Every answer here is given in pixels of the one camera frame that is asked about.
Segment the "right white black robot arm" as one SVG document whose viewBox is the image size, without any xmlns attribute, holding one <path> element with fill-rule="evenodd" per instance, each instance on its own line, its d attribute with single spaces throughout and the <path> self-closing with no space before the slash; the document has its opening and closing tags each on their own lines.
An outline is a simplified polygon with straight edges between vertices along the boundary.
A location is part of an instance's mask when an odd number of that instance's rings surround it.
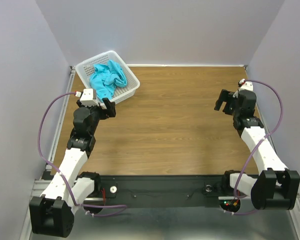
<svg viewBox="0 0 300 240">
<path fill-rule="evenodd" d="M 221 186 L 225 191 L 238 191 L 250 197 L 257 210 L 291 210 L 295 206 L 300 175 L 289 170 L 271 146 L 262 121 L 254 115 L 257 96 L 251 90 L 221 90 L 214 109 L 233 117 L 233 126 L 247 145 L 258 169 L 258 177 L 228 170 Z"/>
</svg>

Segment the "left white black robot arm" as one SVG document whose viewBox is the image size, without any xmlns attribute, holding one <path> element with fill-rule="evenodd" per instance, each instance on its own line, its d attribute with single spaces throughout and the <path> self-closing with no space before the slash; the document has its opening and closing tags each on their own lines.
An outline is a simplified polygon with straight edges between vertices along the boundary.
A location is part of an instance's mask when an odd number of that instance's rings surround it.
<svg viewBox="0 0 300 240">
<path fill-rule="evenodd" d="M 100 190 L 99 175 L 88 173 L 78 176 L 96 143 L 95 132 L 99 121 L 116 116 L 115 103 L 103 99 L 105 108 L 98 103 L 87 105 L 77 101 L 73 113 L 73 129 L 67 142 L 64 158 L 56 173 L 39 197 L 29 203 L 32 232 L 66 238 L 72 231 L 75 214 L 85 198 Z"/>
</svg>

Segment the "turquoise t shirt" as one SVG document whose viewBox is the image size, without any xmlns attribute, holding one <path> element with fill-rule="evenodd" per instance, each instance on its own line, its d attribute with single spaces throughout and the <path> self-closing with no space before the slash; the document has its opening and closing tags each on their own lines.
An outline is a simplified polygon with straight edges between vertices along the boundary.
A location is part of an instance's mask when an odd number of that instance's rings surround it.
<svg viewBox="0 0 300 240">
<path fill-rule="evenodd" d="M 90 86 L 96 90 L 97 98 L 111 100 L 117 87 L 125 88 L 128 84 L 126 75 L 119 63 L 109 60 L 107 64 L 94 64 L 94 73 L 89 77 Z"/>
</svg>

